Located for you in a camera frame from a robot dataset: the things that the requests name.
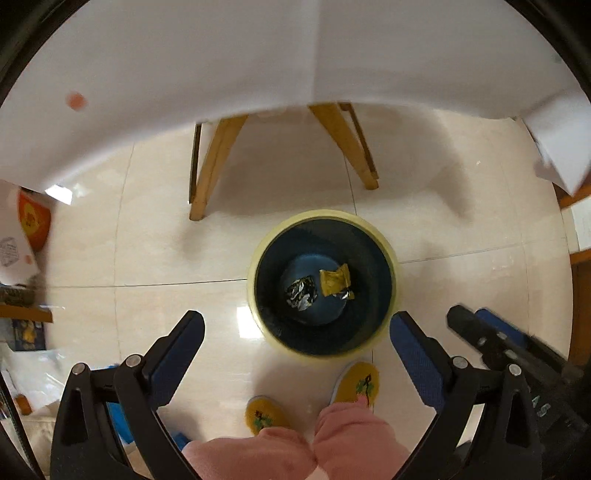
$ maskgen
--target foot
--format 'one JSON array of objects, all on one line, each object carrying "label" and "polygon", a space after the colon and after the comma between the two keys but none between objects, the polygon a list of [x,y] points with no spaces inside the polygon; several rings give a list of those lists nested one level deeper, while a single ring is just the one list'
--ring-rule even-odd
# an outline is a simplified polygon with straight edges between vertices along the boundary
[{"label": "foot", "polygon": [[373,364],[349,365],[335,385],[331,405],[335,402],[359,403],[373,407],[379,392],[379,371]]},{"label": "foot", "polygon": [[248,401],[244,419],[253,435],[258,435],[262,429],[269,427],[291,428],[283,409],[274,400],[263,395]]}]

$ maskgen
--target floor tile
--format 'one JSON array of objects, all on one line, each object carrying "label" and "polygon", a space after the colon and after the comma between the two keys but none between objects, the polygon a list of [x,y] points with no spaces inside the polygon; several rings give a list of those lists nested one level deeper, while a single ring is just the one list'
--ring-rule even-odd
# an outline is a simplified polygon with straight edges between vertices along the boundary
[{"label": "floor tile", "polygon": [[[521,246],[403,264],[401,287],[401,310],[408,311],[450,356],[462,355],[476,367],[482,366],[478,353],[447,328],[449,308],[458,303],[472,310],[487,307],[519,328],[528,329]],[[381,372],[375,412],[390,422],[401,443],[413,449],[432,421],[434,410],[422,404],[389,339],[374,348],[374,363]],[[472,420],[467,436],[474,433],[476,425]]]},{"label": "floor tile", "polygon": [[276,399],[293,426],[310,436],[351,361],[307,363],[271,347],[250,316],[245,281],[120,287],[116,298],[123,357],[145,353],[189,309],[205,318],[203,345],[171,404],[159,411],[169,429],[192,439],[249,436],[244,408],[255,395]]},{"label": "floor tile", "polygon": [[540,153],[522,121],[488,120],[482,134],[501,162],[524,242],[564,238],[564,226],[552,183],[538,178]]},{"label": "floor tile", "polygon": [[367,191],[352,177],[357,213],[388,238],[400,261],[520,242],[501,165],[479,133],[482,119],[417,108],[356,109],[380,183]]},{"label": "floor tile", "polygon": [[53,313],[47,347],[57,351],[61,381],[78,362],[97,369],[121,361],[113,288],[50,288],[46,299]]},{"label": "floor tile", "polygon": [[320,124],[288,112],[249,118],[200,222],[189,221],[193,133],[135,147],[119,220],[116,282],[246,278],[264,235],[304,210],[354,212],[343,155]]},{"label": "floor tile", "polygon": [[530,292],[530,334],[569,355],[573,277],[565,239],[524,245]]},{"label": "floor tile", "polygon": [[121,193],[133,146],[64,182],[72,204],[56,202],[44,248],[46,284],[53,287],[112,286],[115,233]]}]

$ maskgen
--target wooden chair leg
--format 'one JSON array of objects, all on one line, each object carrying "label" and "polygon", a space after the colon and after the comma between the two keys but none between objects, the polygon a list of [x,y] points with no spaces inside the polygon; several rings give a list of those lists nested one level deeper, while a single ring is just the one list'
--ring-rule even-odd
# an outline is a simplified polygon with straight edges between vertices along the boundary
[{"label": "wooden chair leg", "polygon": [[378,188],[378,181],[372,175],[363,149],[349,128],[339,106],[336,103],[321,103],[310,105],[309,108],[347,157],[365,188],[368,190]]},{"label": "wooden chair leg", "polygon": [[248,115],[234,116],[220,120],[218,123],[197,179],[197,187],[189,214],[191,220],[201,220],[205,216],[207,202],[219,180],[222,167],[228,159],[236,137],[247,118]]},{"label": "wooden chair leg", "polygon": [[379,180],[378,170],[375,168],[374,158],[371,156],[371,151],[369,150],[367,140],[365,139],[365,135],[363,134],[363,129],[361,128],[361,124],[359,123],[359,119],[357,118],[357,114],[355,113],[355,109],[353,108],[353,104],[348,102],[342,102],[339,103],[339,107],[343,112],[349,112],[351,120],[353,121],[353,126],[355,127],[355,132],[357,132],[359,142],[361,142],[361,148],[363,148],[365,161],[367,162],[369,170],[371,171],[371,176],[376,180]]}]

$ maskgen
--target grout line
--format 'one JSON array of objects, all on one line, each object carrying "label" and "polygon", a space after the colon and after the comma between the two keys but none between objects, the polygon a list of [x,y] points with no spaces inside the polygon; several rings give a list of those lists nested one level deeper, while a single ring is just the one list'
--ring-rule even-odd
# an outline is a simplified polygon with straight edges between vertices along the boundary
[{"label": "grout line", "polygon": [[115,329],[117,330],[117,347],[119,348],[119,362],[123,361],[123,356],[121,354],[121,340],[119,338],[119,320],[117,319],[117,291],[113,289],[113,299],[115,301]]},{"label": "grout line", "polygon": [[203,280],[188,281],[179,283],[143,283],[138,285],[66,285],[66,286],[46,286],[50,288],[130,288],[130,287],[168,287],[174,285],[200,285],[203,283],[227,283],[233,281],[246,281],[246,278],[232,278],[230,280]]},{"label": "grout line", "polygon": [[423,259],[420,259],[420,260],[406,260],[404,262],[399,261],[398,263],[400,265],[403,265],[403,264],[406,264],[406,263],[425,262],[427,260],[440,260],[442,258],[462,257],[464,255],[481,254],[481,253],[484,253],[484,252],[492,252],[492,251],[495,251],[495,250],[505,250],[507,248],[515,248],[515,247],[523,247],[523,244],[522,243],[510,244],[510,245],[505,245],[504,247],[485,248],[483,250],[474,250],[472,252],[464,252],[464,253],[461,253],[461,254],[442,255],[440,257],[429,257],[429,258],[423,258]]},{"label": "grout line", "polygon": [[525,253],[525,245],[521,244],[523,250],[523,262],[525,263],[525,291],[527,292],[527,333],[530,332],[530,273],[527,268],[527,254]]},{"label": "grout line", "polygon": [[117,226],[115,227],[115,246],[113,248],[113,283],[115,282],[115,271],[116,271],[116,259],[117,259],[117,237],[119,235],[119,217],[121,216],[121,207],[123,206],[123,194],[125,193],[125,185],[127,185],[127,178],[129,177],[129,169],[131,168],[131,158],[134,156],[135,143],[131,147],[131,153],[129,154],[129,163],[127,164],[127,170],[125,172],[125,178],[123,180],[123,186],[121,187],[121,198],[119,199],[119,210],[117,210]]}]

